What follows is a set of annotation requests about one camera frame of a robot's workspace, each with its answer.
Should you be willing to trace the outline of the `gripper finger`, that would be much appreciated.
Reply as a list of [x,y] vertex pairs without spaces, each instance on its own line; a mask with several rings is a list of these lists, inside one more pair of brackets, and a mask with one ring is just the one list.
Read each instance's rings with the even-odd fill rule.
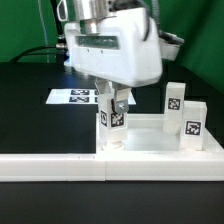
[[114,111],[119,114],[126,113],[129,110],[128,98],[131,93],[131,88],[129,86],[119,83],[113,83],[112,87],[114,89]]
[[112,98],[112,90],[108,80],[97,78],[95,80],[95,86],[98,92],[98,97],[101,100],[107,100]]

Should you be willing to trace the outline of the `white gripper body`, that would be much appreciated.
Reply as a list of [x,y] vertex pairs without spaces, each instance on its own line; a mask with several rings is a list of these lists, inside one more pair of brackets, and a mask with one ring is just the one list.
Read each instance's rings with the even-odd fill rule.
[[118,11],[100,23],[100,34],[80,33],[78,22],[64,28],[77,72],[130,87],[154,84],[162,75],[157,27],[144,8]]

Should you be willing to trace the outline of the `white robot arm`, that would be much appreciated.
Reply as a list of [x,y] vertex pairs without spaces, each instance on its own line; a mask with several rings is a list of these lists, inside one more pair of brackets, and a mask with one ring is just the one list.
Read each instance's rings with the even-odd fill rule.
[[115,112],[129,110],[133,87],[160,80],[159,34],[143,0],[61,0],[57,14],[72,67],[94,76],[101,95],[113,94]]

